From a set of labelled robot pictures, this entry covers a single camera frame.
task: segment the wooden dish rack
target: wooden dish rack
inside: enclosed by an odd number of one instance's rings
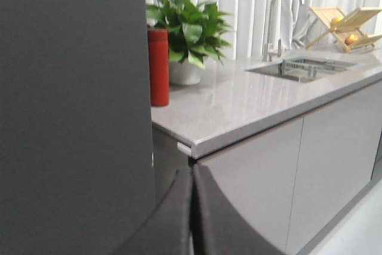
[[[324,24],[326,31],[309,43],[306,49],[320,41],[329,33],[334,35],[337,41],[344,47],[344,51],[348,53],[352,52],[355,48],[367,45],[374,47],[374,42],[382,38],[382,34],[367,35],[361,31],[361,26],[366,21],[382,11],[381,7],[358,7],[348,15],[346,15],[340,7],[310,7],[310,10],[312,10],[317,19]],[[331,20],[339,16],[343,18],[335,25],[332,25]],[[346,45],[345,39],[351,34],[356,34],[358,40],[350,45]]]

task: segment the potted plant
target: potted plant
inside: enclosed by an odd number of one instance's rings
[[[230,44],[221,39],[230,25],[222,18],[228,13],[218,10],[216,1],[193,4],[191,0],[156,0],[146,5],[146,15],[155,20],[154,27],[168,31],[170,82],[193,85],[201,79],[204,60],[221,62],[221,49]]]

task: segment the apple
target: apple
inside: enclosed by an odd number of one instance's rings
[[[348,37],[346,37],[345,44],[349,46],[351,43],[353,43],[357,40],[358,40],[357,34],[350,34]]]
[[[334,17],[332,19],[332,21],[330,22],[330,24],[332,26],[336,25],[338,22],[340,22],[344,17],[343,16],[337,16],[337,17]]]

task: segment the white floor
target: white floor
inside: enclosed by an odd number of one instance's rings
[[[310,255],[382,255],[382,180],[345,215]]]

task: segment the green plant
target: green plant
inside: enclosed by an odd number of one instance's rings
[[[154,27],[168,30],[169,60],[183,63],[186,59],[205,69],[204,58],[221,62],[221,49],[230,44],[221,39],[230,25],[222,18],[228,13],[218,10],[217,2],[204,1],[194,5],[191,0],[156,0],[146,4],[147,18]]]

